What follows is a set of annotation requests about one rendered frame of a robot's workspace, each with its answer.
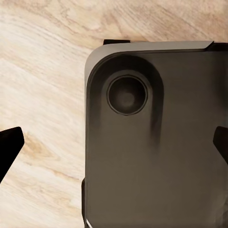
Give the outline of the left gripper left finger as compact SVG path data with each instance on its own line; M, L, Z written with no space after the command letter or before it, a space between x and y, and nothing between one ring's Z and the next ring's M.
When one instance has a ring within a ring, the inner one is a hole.
M21 127L0 132L0 183L8 172L25 141Z

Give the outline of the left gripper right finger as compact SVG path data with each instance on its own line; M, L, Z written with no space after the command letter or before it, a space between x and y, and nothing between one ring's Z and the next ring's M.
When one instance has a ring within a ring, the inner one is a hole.
M214 133L213 143L228 165L228 128L218 126Z

